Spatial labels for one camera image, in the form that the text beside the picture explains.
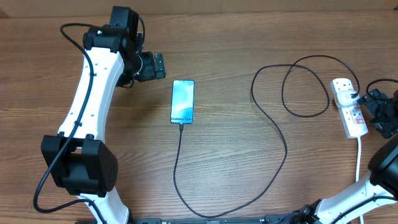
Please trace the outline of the white power strip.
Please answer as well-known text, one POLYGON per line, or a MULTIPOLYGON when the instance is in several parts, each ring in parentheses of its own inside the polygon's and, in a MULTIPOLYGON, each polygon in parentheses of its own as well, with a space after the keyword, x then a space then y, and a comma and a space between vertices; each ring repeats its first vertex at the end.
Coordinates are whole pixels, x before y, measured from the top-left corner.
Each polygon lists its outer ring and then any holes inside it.
MULTIPOLYGON (((352 82, 347 78, 336 78, 331 81, 330 86, 335 104, 335 97, 339 91, 354 90, 352 82)), ((360 138, 368 132, 363 113, 357 102, 349 107, 337 108, 348 139, 360 138)))

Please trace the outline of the Galaxy smartphone blue screen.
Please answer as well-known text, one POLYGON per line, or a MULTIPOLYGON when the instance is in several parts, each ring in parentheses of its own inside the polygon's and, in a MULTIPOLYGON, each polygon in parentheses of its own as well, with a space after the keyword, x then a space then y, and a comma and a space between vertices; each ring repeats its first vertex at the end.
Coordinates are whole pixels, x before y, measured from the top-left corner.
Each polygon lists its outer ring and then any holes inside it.
POLYGON ((193 80, 174 80, 170 122, 173 124, 192 124, 194 109, 195 82, 193 80))

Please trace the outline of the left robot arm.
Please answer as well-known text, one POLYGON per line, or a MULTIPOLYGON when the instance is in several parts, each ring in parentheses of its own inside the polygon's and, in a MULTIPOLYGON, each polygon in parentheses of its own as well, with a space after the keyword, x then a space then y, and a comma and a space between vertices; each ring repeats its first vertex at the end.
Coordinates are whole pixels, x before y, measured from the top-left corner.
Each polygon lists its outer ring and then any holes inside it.
POLYGON ((83 69, 71 108, 58 132, 44 136, 46 177, 84 203, 95 223, 132 223, 116 190, 118 160, 105 144, 106 120, 114 90, 165 77, 161 54, 143 51, 144 22, 129 7, 115 6, 108 24, 88 26, 83 69))

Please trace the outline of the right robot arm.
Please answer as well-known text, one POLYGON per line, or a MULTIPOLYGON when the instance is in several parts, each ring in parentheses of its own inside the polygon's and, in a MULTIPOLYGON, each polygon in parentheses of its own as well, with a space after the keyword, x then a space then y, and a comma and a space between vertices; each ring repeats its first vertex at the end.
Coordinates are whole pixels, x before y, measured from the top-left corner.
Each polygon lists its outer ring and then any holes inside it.
MULTIPOLYGON (((333 85, 335 103, 348 138, 357 139, 368 133, 357 101, 351 98, 351 87, 333 85)), ((391 140, 369 162, 369 172, 341 193, 300 210, 291 223, 348 223, 383 205, 397 202, 397 141, 391 140)))

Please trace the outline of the white charger adapter plug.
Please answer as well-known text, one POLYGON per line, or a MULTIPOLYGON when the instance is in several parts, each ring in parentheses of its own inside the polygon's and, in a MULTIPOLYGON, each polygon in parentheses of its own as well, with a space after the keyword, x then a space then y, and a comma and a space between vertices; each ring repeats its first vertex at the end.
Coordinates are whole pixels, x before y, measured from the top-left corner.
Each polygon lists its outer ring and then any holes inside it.
POLYGON ((339 108, 345 108, 354 105, 359 99, 359 94, 354 90, 339 91, 336 94, 336 105, 339 108))

